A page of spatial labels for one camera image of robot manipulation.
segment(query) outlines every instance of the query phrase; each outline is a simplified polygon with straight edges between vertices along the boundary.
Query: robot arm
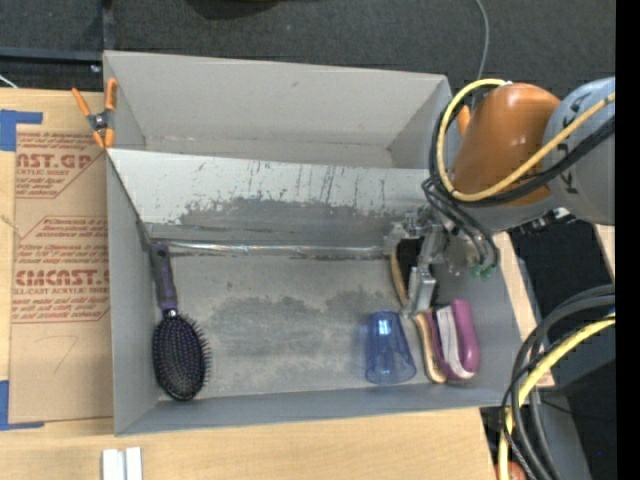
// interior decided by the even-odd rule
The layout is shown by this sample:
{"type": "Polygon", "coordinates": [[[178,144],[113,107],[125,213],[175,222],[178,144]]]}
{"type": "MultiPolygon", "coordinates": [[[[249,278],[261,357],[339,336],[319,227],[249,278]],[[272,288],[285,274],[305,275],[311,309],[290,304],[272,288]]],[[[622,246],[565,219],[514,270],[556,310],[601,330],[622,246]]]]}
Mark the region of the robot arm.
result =
{"type": "Polygon", "coordinates": [[[431,310],[433,265],[491,275],[499,261],[497,232],[559,211],[615,224],[614,77],[562,101],[528,84],[479,81],[452,99],[436,131],[422,187],[427,204],[387,238],[405,316],[415,320],[431,310]],[[491,90],[470,111],[465,99],[487,85],[491,90]],[[452,161],[445,138],[454,146],[452,161]]]}

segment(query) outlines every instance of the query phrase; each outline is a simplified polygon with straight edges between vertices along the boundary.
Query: clear plastic cup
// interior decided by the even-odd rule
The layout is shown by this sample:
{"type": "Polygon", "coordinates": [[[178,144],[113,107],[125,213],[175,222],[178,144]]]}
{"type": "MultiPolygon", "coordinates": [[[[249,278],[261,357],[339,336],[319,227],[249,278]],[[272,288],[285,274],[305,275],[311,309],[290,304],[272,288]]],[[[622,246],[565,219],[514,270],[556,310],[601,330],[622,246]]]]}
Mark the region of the clear plastic cup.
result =
{"type": "Polygon", "coordinates": [[[369,315],[367,380],[380,385],[400,384],[412,379],[416,371],[400,315],[388,310],[369,315]]]}

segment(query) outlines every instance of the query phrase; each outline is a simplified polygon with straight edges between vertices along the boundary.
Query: yellow cable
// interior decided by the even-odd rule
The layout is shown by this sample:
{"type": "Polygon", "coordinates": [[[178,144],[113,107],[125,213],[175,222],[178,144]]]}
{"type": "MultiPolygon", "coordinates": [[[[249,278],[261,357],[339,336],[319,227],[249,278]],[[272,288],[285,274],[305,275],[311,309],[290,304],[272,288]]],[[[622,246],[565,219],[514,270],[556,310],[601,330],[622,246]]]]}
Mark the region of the yellow cable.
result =
{"type": "Polygon", "coordinates": [[[540,148],[532,157],[529,158],[529,160],[527,160],[524,164],[522,164],[518,169],[513,171],[509,176],[504,178],[502,181],[499,181],[495,185],[485,190],[481,190],[480,192],[475,192],[473,194],[465,194],[455,189],[446,171],[446,166],[444,163],[444,137],[446,133],[447,123],[449,122],[453,108],[455,108],[455,106],[459,103],[459,101],[464,96],[466,96],[466,94],[468,94],[471,90],[475,89],[477,86],[480,86],[480,85],[502,85],[505,83],[505,82],[502,82],[502,84],[496,84],[495,82],[498,82],[498,80],[492,80],[492,79],[480,80],[478,82],[475,82],[474,84],[469,84],[459,93],[458,96],[456,96],[456,98],[454,98],[451,101],[451,103],[449,104],[449,106],[445,111],[443,120],[440,123],[440,129],[438,132],[438,137],[436,139],[436,148],[437,148],[436,159],[437,159],[438,173],[446,189],[451,193],[451,195],[455,199],[458,199],[459,201],[466,201],[466,202],[481,201],[482,199],[486,199],[487,197],[493,196],[498,192],[500,192],[501,190],[504,190],[509,185],[517,181],[521,176],[523,176],[529,169],[531,169],[534,165],[536,165],[545,156],[547,156],[553,150],[553,148],[555,148],[560,142],[565,140],[580,126],[582,126],[582,124],[585,121],[587,121],[595,113],[599,112],[607,105],[613,103],[616,99],[616,93],[612,92],[611,94],[609,94],[609,96],[607,96],[606,98],[600,100],[598,103],[591,106],[583,114],[577,117],[569,126],[567,126],[566,128],[563,128],[551,141],[545,144],[545,146],[540,148]]]}
{"type": "MultiPolygon", "coordinates": [[[[579,331],[575,332],[567,339],[565,339],[557,348],[553,349],[548,356],[542,359],[536,368],[528,375],[526,381],[518,390],[518,406],[522,406],[526,400],[529,392],[535,387],[540,378],[547,373],[560,359],[566,356],[571,350],[576,348],[587,338],[602,331],[603,329],[615,324],[615,312],[612,313],[613,318],[611,320],[603,320],[589,324],[579,331]]],[[[511,416],[511,410],[507,407],[505,410],[505,422],[511,434],[513,430],[513,418],[511,416]]],[[[500,433],[500,443],[498,446],[498,465],[499,465],[499,480],[509,480],[509,464],[508,464],[508,451],[509,443],[505,437],[504,429],[500,433]]]]}
{"type": "Polygon", "coordinates": [[[442,116],[442,121],[440,121],[440,129],[438,130],[438,137],[436,139],[436,162],[438,171],[440,172],[440,177],[442,178],[442,181],[449,192],[452,192],[455,189],[449,181],[449,177],[446,173],[446,167],[444,165],[444,136],[447,131],[447,123],[449,122],[449,119],[451,119],[451,113],[453,112],[453,109],[458,105],[458,103],[462,101],[462,99],[467,94],[479,87],[500,86],[506,83],[506,81],[497,78],[485,78],[482,80],[476,80],[475,82],[468,84],[466,87],[463,87],[462,90],[460,90],[458,94],[454,96],[454,98],[445,109],[444,115],[442,116]]]}

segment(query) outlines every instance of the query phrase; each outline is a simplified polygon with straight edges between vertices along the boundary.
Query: black hairbrush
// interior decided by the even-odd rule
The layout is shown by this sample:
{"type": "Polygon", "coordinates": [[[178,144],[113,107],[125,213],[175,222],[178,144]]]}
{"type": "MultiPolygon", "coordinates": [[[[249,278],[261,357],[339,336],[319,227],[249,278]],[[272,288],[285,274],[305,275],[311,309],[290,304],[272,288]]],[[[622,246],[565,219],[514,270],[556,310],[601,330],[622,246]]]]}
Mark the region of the black hairbrush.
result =
{"type": "Polygon", "coordinates": [[[169,248],[150,246],[162,321],[153,332],[153,369],[158,384],[174,399],[191,400],[207,380],[209,347],[197,324],[178,313],[169,248]]]}

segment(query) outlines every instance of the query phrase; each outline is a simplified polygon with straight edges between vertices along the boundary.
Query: blue tape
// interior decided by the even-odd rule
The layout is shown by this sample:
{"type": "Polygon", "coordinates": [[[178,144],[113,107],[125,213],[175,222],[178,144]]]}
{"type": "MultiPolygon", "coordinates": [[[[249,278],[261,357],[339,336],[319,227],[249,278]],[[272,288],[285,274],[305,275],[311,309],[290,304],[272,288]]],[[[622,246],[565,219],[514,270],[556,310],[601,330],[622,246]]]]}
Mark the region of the blue tape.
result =
{"type": "Polygon", "coordinates": [[[9,381],[0,380],[0,432],[3,430],[16,430],[20,428],[38,428],[44,423],[16,423],[9,425],[9,381]]]}
{"type": "Polygon", "coordinates": [[[0,110],[0,151],[16,150],[18,124],[42,124],[42,112],[0,110]]]}

